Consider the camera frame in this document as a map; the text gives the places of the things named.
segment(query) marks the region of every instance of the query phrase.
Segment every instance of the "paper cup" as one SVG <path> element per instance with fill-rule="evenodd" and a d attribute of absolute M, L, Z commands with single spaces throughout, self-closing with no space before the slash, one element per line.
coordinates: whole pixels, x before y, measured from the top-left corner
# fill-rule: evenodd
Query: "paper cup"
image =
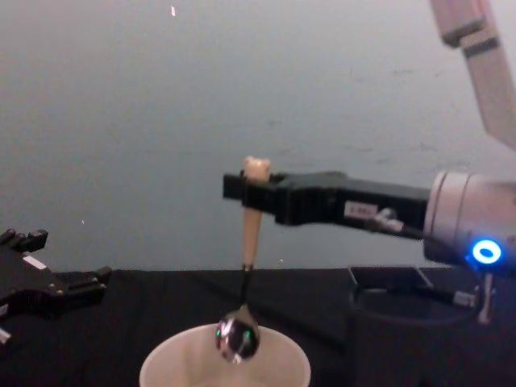
<path fill-rule="evenodd" d="M 215 348 L 216 327 L 195 327 L 156 347 L 141 368 L 140 387 L 308 387 L 310 363 L 292 339 L 260 327 L 255 356 L 229 364 Z"/>

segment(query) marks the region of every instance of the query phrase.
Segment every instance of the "label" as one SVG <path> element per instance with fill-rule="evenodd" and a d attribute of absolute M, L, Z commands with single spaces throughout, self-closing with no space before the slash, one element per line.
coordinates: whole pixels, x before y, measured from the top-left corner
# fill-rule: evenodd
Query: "label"
<path fill-rule="evenodd" d="M 23 258 L 23 260 L 25 262 L 27 262 L 28 264 L 31 264 L 32 266 L 34 266 L 35 268 L 38 268 L 39 270 L 43 270 L 44 268 L 47 268 L 44 264 L 42 264 L 41 262 L 39 262 L 36 258 L 34 258 L 33 256 L 25 256 Z"/>
<path fill-rule="evenodd" d="M 370 219 L 378 214 L 378 206 L 360 202 L 346 202 L 344 218 Z"/>
<path fill-rule="evenodd" d="M 5 304 L 0 306 L 0 316 L 3 316 L 4 314 L 7 314 L 7 311 L 9 310 L 9 304 Z"/>

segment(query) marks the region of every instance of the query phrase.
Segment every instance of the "spoon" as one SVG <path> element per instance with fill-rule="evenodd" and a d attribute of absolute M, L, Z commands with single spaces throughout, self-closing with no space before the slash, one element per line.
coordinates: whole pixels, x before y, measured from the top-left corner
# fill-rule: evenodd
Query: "spoon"
<path fill-rule="evenodd" d="M 268 181 L 270 161 L 247 157 L 243 175 L 254 181 Z M 215 344 L 222 357 L 233 364 L 251 359 L 260 345 L 258 323 L 252 317 L 247 305 L 248 287 L 258 249 L 261 212 L 251 208 L 243 210 L 243 264 L 242 288 L 238 310 L 230 312 L 220 320 L 215 333 Z"/>

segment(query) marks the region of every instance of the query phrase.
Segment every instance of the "white wall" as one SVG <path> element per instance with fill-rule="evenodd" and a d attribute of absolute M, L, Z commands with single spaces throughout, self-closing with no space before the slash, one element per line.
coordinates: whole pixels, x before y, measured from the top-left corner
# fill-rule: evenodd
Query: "white wall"
<path fill-rule="evenodd" d="M 516 2 L 492 3 L 516 74 Z M 0 21 L 0 224 L 47 228 L 56 269 L 238 268 L 222 176 L 249 154 L 423 187 L 514 177 L 428 1 L 2 0 Z M 262 241 L 261 267 L 424 261 L 270 218 Z"/>

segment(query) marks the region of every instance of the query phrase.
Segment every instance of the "black table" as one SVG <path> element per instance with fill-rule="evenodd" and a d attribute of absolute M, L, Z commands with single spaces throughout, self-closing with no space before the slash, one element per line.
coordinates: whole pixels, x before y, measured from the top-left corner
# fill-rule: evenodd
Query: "black table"
<path fill-rule="evenodd" d="M 439 286 L 468 284 L 455 269 L 426 272 Z M 18 316 L 2 322 L 14 342 L 0 355 L 0 386 L 137 386 L 154 347 L 177 332 L 216 323 L 236 307 L 238 286 L 233 271 L 114 271 L 100 306 L 55 321 Z M 349 320 L 349 286 L 343 269 L 260 270 L 253 278 L 254 315 L 306 351 L 311 385 L 415 387 L 423 378 L 443 387 L 516 385 L 515 283 L 497 283 L 490 326 L 460 329 Z M 353 332 L 348 340 L 347 331 Z"/>

